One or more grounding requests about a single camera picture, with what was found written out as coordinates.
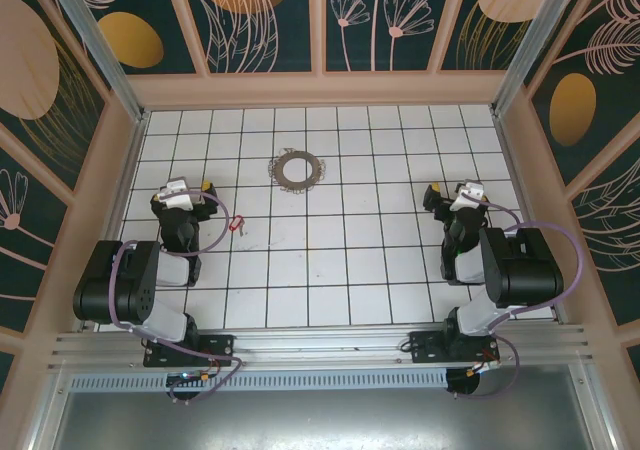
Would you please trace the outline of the grey metal sheet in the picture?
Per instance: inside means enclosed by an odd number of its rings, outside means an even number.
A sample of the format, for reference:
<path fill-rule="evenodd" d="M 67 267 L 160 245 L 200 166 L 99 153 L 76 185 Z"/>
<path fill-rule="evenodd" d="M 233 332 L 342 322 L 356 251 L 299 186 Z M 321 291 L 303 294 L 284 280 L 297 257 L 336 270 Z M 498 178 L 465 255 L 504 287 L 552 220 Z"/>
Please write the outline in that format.
<path fill-rule="evenodd" d="M 442 389 L 231 391 L 174 404 L 161 393 L 76 393 L 54 450 L 611 450 L 564 366 L 484 377 L 505 394 Z"/>

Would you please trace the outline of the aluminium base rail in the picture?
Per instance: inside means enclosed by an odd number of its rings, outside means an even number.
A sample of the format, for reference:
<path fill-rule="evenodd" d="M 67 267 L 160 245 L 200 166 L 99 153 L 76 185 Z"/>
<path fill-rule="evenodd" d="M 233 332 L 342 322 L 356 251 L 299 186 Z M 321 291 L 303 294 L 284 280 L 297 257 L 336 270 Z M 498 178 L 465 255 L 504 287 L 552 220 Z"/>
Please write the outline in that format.
<path fill-rule="evenodd" d="M 237 329 L 233 354 L 247 370 L 364 369 L 408 366 L 400 345 L 413 331 L 439 323 L 284 329 Z M 593 359 L 582 326 L 555 321 L 508 321 L 498 335 L 514 344 L 522 365 L 573 364 Z M 70 372 L 143 370 L 141 340 L 126 332 L 62 333 L 47 368 Z"/>

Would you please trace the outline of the aluminium frame post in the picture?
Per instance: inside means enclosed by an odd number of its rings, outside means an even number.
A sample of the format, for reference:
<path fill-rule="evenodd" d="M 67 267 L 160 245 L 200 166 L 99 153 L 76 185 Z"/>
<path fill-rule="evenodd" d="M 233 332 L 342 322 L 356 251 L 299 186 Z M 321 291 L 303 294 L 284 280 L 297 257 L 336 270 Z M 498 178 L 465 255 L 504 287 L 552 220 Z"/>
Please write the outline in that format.
<path fill-rule="evenodd" d="M 542 1 L 491 104 L 492 115 L 495 119 L 501 119 L 509 109 L 569 2 L 570 0 Z"/>
<path fill-rule="evenodd" d="M 88 50 L 111 85 L 112 90 L 135 123 L 140 123 L 142 107 L 121 65 L 115 58 L 97 21 L 83 0 L 59 0 L 74 28 L 84 38 Z"/>

